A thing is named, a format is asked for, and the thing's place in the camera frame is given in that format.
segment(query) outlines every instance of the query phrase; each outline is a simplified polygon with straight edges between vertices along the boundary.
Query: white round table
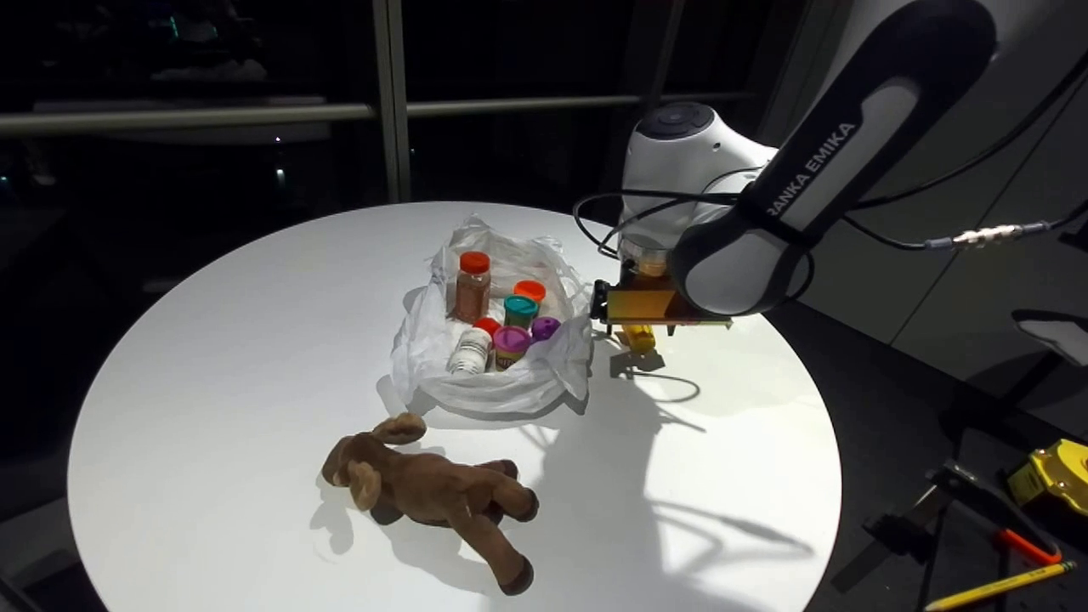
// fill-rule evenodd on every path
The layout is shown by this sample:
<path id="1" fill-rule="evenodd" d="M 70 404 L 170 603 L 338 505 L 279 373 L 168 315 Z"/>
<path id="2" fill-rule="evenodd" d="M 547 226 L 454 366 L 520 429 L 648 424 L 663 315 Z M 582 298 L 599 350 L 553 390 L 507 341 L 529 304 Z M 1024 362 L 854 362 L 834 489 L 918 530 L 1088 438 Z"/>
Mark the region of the white round table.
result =
<path id="1" fill-rule="evenodd" d="M 320 483 L 340 437 L 391 414 L 377 380 L 400 298 L 467 217 L 616 280 L 568 213 L 391 203 L 258 239 L 138 315 L 67 465 L 77 556 L 111 612 L 805 610 L 841 524 L 841 454 L 763 315 L 660 335 L 663 378 L 596 363 L 578 411 L 433 421 L 423 448 L 507 457 L 538 489 L 538 522 L 503 522 L 538 573 L 524 595 L 501 595 L 452 530 L 377 527 Z"/>

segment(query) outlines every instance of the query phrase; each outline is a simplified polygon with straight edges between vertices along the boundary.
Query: brown stuffed dog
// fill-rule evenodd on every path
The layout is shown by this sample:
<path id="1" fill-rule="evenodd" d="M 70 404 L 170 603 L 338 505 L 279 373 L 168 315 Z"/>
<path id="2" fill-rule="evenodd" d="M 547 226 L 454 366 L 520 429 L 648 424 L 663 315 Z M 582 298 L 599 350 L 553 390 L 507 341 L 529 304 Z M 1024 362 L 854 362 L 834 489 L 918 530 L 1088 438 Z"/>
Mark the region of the brown stuffed dog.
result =
<path id="1" fill-rule="evenodd" d="M 535 565 L 495 527 L 538 517 L 538 493 L 517 483 L 511 458 L 454 465 L 441 457 L 400 457 L 389 446 L 409 446 L 425 437 L 410 411 L 382 421 L 374 433 L 348 437 L 320 471 L 330 485 L 348 485 L 360 510 L 377 524 L 410 517 L 418 524 L 452 527 L 495 575 L 507 595 L 535 584 Z"/>

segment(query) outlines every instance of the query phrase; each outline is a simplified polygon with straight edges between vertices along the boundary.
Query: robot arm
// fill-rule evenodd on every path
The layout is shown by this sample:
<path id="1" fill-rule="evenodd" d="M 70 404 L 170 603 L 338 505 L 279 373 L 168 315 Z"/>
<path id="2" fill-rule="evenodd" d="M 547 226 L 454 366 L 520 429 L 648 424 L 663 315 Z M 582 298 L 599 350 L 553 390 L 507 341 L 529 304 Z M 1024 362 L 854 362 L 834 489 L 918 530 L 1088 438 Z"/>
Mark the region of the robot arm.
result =
<path id="1" fill-rule="evenodd" d="M 913 0 L 869 31 L 777 154 L 703 105 L 646 115 L 629 142 L 626 191 L 739 193 L 731 210 L 686 203 L 622 230 L 622 286 L 633 294 L 599 305 L 613 322 L 684 322 L 785 298 L 802 256 L 978 82 L 993 56 L 985 6 Z M 626 217 L 646 203 L 626 197 Z"/>

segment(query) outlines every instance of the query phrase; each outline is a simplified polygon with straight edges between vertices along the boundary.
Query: red cap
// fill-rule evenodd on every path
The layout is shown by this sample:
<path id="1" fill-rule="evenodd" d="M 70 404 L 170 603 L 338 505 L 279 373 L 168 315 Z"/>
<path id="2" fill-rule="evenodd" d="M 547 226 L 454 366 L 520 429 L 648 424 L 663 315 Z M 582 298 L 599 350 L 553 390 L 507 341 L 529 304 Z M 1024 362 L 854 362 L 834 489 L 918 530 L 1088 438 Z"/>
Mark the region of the red cap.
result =
<path id="1" fill-rule="evenodd" d="M 545 304 L 547 288 L 545 288 L 545 281 L 520 280 L 520 281 L 512 281 L 512 297 L 524 297 L 524 298 Z"/>
<path id="2" fill-rule="evenodd" d="M 495 322 L 494 315 L 483 315 L 483 320 L 477 320 L 477 328 L 486 329 L 486 337 L 495 337 L 495 329 L 501 329 L 503 322 Z"/>
<path id="3" fill-rule="evenodd" d="M 490 256 L 486 251 L 461 251 L 461 272 L 469 272 L 469 275 L 490 272 Z"/>

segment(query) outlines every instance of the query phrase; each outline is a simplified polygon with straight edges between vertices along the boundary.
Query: clear plastic bag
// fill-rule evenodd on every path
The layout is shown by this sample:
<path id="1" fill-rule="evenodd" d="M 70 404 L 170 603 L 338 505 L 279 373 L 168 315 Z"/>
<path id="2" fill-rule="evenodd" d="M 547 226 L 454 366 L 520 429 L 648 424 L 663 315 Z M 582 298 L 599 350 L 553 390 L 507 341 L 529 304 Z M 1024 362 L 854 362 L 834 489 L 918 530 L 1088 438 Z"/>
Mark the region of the clear plastic bag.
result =
<path id="1" fill-rule="evenodd" d="M 512 366 L 486 373 L 452 373 L 445 362 L 467 322 L 450 320 L 450 288 L 460 251 L 490 256 L 494 297 L 517 280 L 542 280 L 547 297 L 545 315 L 562 320 L 551 341 L 535 344 Z M 433 281 L 406 298 L 406 322 L 395 337 L 391 403 L 410 409 L 418 398 L 461 414 L 538 414 L 562 398 L 586 403 L 590 363 L 588 281 L 545 241 L 517 246 L 483 221 L 467 221 L 433 260 Z"/>

